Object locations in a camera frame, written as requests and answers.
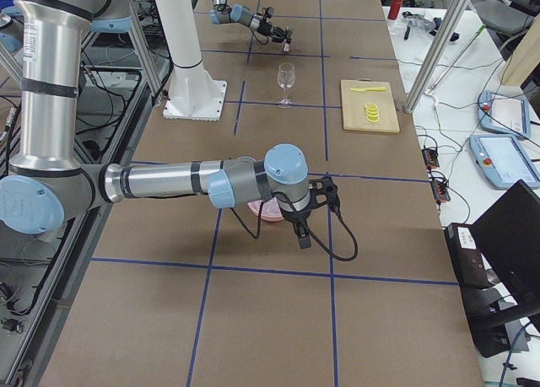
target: table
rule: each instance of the table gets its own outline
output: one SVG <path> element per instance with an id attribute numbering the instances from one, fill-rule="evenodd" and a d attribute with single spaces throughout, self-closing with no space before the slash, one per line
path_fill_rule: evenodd
<path id="1" fill-rule="evenodd" d="M 157 109 L 133 163 L 260 159 L 295 143 L 311 177 L 336 181 L 360 258 L 299 250 L 287 223 L 264 224 L 255 241 L 203 198 L 121 203 L 40 385 L 482 385 L 412 118 L 398 112 L 397 135 L 341 128 L 342 78 L 389 81 L 405 99 L 379 0 L 230 1 L 275 6 L 274 23 L 294 26 L 293 53 L 212 26 L 200 0 L 205 67 L 229 83 L 221 121 Z M 280 110 L 285 60 L 295 107 Z M 351 251 L 327 212 L 310 226 Z"/>
<path id="2" fill-rule="evenodd" d="M 445 10 L 442 9 L 403 9 L 403 11 L 409 10 L 413 13 L 425 12 L 427 19 L 433 17 L 444 17 Z M 479 17 L 472 11 L 466 11 L 456 31 L 460 33 L 461 39 L 450 43 L 445 50 L 443 59 L 440 63 L 448 63 L 453 60 L 454 56 L 461 50 L 468 38 L 482 24 Z M 406 64 L 404 62 L 421 62 L 427 52 L 427 48 L 432 42 L 433 37 L 424 32 L 414 30 L 409 40 L 403 39 L 403 30 L 400 27 L 393 27 L 394 35 L 391 35 L 392 44 L 396 52 L 396 57 L 400 62 L 400 71 L 402 75 L 403 84 L 406 90 L 409 90 L 412 86 L 413 80 L 418 73 L 419 66 Z M 414 123 L 417 128 L 417 133 L 420 136 L 428 134 L 432 136 L 439 146 L 445 146 L 440 150 L 440 170 L 443 174 L 451 174 L 451 188 L 464 196 L 470 205 L 470 212 L 463 200 L 461 200 L 455 192 L 451 192 L 452 201 L 442 205 L 440 209 L 440 222 L 441 225 L 446 226 L 449 223 L 460 223 L 467 219 L 468 223 L 473 223 L 485 210 L 487 210 L 495 201 L 502 196 L 504 191 L 495 190 L 484 179 L 483 174 L 480 172 L 478 166 L 474 162 L 474 158 L 470 153 L 468 147 L 468 138 L 473 133 L 485 133 L 483 130 L 477 128 L 478 112 L 476 101 L 478 94 L 483 90 L 484 85 L 487 90 L 498 91 L 502 94 L 517 95 L 521 94 L 520 88 L 506 87 L 500 85 L 498 78 L 499 70 L 504 67 L 504 63 L 499 62 L 500 54 L 491 40 L 487 31 L 484 31 L 474 42 L 474 44 L 467 50 L 463 58 L 457 63 L 460 67 L 472 67 L 488 65 L 487 67 L 479 67 L 473 70 L 466 69 L 453 69 L 446 78 L 442 81 L 438 89 L 435 91 L 439 97 L 440 102 L 447 103 L 448 105 L 462 106 L 469 105 L 466 108 L 455 110 L 447 105 L 439 105 L 437 107 L 437 113 L 440 120 L 440 129 L 437 123 L 437 118 L 434 110 L 434 102 L 431 98 L 423 96 L 416 111 L 414 111 Z M 434 82 L 439 74 L 444 71 L 444 67 L 438 67 L 433 78 Z M 530 108 L 531 119 L 538 121 L 538 118 L 532 109 Z M 419 137 L 420 145 L 423 147 L 425 137 Z M 450 147 L 457 148 L 457 145 L 451 141 L 453 139 L 459 145 L 464 145 L 464 151 L 459 153 L 456 158 L 456 152 Z M 540 131 L 537 126 L 532 127 L 532 140 L 535 142 L 540 141 Z M 425 141 L 427 147 L 433 146 L 433 142 L 430 139 Z M 521 142 L 526 149 L 527 154 L 531 159 L 540 158 L 540 148 L 532 144 L 531 142 Z M 498 285 L 497 288 L 505 296 L 508 294 L 502 285 Z M 529 327 L 527 329 L 529 333 L 537 334 L 537 332 Z M 514 363 L 518 370 L 514 372 L 507 372 L 506 381 L 508 383 L 515 383 L 516 377 L 528 377 L 530 379 L 540 379 L 540 341 L 532 339 L 530 342 L 530 352 L 515 353 L 512 356 L 511 362 Z M 502 362 L 504 362 L 506 352 L 496 355 L 490 359 L 484 359 L 478 355 L 484 380 L 499 382 L 500 374 L 502 371 Z"/>

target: monitor stand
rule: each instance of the monitor stand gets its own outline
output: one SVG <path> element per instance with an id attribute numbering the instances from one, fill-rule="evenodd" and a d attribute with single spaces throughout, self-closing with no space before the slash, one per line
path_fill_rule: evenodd
<path id="1" fill-rule="evenodd" d="M 462 288 L 462 299 L 465 313 L 469 319 L 479 315 L 487 316 L 509 307 L 515 306 L 502 300 L 502 296 L 495 288 L 484 290 Z M 507 322 L 485 331 L 472 332 L 474 345 L 484 357 L 492 357 L 498 353 L 509 351 L 522 325 L 519 320 Z M 529 350 L 525 334 L 522 333 L 514 346 L 514 352 Z"/>

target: white sticker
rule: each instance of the white sticker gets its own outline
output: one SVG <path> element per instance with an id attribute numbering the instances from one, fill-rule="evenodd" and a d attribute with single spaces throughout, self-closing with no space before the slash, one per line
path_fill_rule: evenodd
<path id="1" fill-rule="evenodd" d="M 469 228 L 458 227 L 457 233 L 459 235 L 459 243 L 462 245 L 462 248 L 465 250 L 475 250 L 476 244 L 474 238 L 469 231 Z"/>
<path id="2" fill-rule="evenodd" d="M 37 43 L 40 38 L 40 31 L 35 24 L 24 24 L 24 50 L 23 60 L 35 62 L 37 59 Z"/>

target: blue cable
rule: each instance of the blue cable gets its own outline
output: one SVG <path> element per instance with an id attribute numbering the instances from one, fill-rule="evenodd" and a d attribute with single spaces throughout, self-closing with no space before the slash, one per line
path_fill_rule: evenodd
<path id="1" fill-rule="evenodd" d="M 510 365 L 510 357 L 512 356 L 512 353 L 514 352 L 514 348 L 516 347 L 517 340 L 519 339 L 520 335 L 523 333 L 523 331 L 531 324 L 531 321 L 527 322 L 522 328 L 517 332 L 516 336 L 514 336 L 514 341 L 512 341 L 512 344 L 510 345 L 510 350 L 508 351 L 508 356 L 506 357 L 506 361 L 503 363 L 503 373 L 500 375 L 500 381 L 499 381 L 499 387 L 503 387 L 504 381 L 505 381 L 505 374 L 506 369 Z"/>

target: cutting board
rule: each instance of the cutting board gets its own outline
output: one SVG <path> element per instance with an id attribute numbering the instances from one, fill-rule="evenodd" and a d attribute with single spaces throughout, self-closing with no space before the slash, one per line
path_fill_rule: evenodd
<path id="1" fill-rule="evenodd" d="M 354 92 L 351 88 L 386 87 L 385 91 Z M 341 103 L 343 128 L 362 132 L 399 132 L 396 107 L 388 82 L 342 79 Z M 373 123 L 365 117 L 364 105 L 374 103 L 379 107 L 379 121 Z"/>

